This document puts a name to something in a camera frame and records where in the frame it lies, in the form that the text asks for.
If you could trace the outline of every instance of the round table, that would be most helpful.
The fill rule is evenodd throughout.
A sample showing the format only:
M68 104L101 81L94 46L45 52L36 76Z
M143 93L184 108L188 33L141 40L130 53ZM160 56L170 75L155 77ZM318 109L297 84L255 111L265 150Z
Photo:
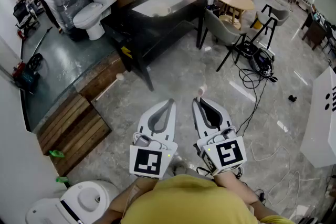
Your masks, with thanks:
M254 3L252 0L219 0L221 2L223 2L224 4L227 5L227 8L230 6L233 8L233 12L232 12L232 19L230 20L230 22L235 25L235 13L236 10L239 10L239 22L240 22L240 26L238 27L239 29L241 29L242 27L242 21L241 21L241 16L243 14L244 10L252 10L255 9Z

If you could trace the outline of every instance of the red object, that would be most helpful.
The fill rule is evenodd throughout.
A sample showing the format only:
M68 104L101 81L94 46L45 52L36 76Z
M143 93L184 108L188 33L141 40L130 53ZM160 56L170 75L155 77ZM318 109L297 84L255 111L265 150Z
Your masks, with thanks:
M18 78L22 74L25 67L26 64L24 62L18 63L17 66L14 67L14 71L12 73L13 78Z
M20 37L23 41L27 39L27 38L23 35L23 33L21 32L21 30L18 30L18 31L17 31L17 34L19 35L19 37Z

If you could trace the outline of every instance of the white cup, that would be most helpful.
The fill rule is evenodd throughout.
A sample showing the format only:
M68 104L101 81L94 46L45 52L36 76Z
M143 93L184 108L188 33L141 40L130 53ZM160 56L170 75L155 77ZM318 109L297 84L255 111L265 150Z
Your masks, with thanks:
M170 7L167 7L165 5L158 5L154 7L154 14L157 14L161 17L167 16L172 12L172 9Z

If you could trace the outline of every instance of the toilet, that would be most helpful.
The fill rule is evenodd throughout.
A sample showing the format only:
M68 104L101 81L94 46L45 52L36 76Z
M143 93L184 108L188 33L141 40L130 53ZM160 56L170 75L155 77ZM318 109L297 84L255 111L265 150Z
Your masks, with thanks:
M41 199L26 214L27 224L91 224L119 194L115 185L86 181L69 188L61 198Z
M73 21L75 27L87 31L90 40L96 40L105 33L100 21L111 14L110 6L117 0L93 1L77 13Z

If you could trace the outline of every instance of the wooden pallet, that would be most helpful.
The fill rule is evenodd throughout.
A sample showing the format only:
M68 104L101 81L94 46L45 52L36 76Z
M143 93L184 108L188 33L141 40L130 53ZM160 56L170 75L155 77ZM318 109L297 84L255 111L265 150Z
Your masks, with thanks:
M72 98L38 137L43 154L53 150L65 154L65 158L51 156L60 176L68 174L111 132L86 98L79 94Z
M111 132L91 101L124 71L117 53L106 57L77 82L59 107L50 111L37 132L44 155L53 150L65 154L65 158L50 157L60 176L67 175Z

